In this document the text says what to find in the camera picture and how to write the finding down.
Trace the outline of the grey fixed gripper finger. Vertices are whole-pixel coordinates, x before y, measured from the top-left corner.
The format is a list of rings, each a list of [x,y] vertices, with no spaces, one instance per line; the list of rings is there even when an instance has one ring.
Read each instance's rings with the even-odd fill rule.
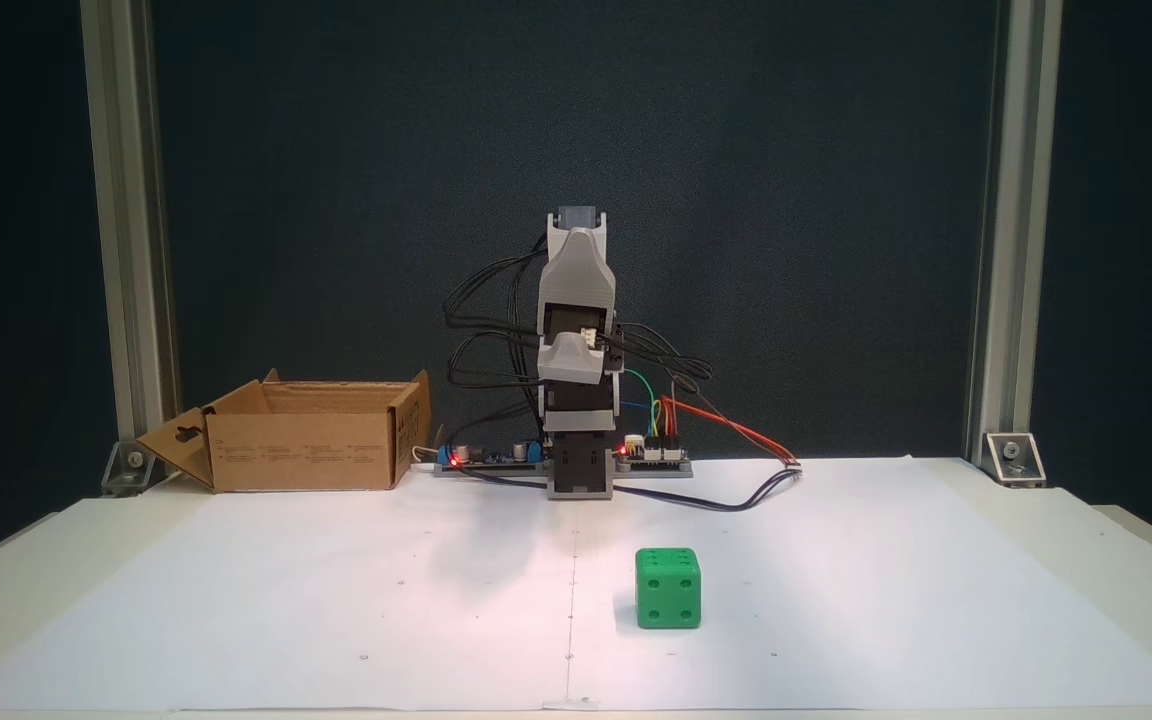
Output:
[[[538,379],[598,386],[602,382],[605,353],[589,344],[584,334],[558,334],[538,350]]]

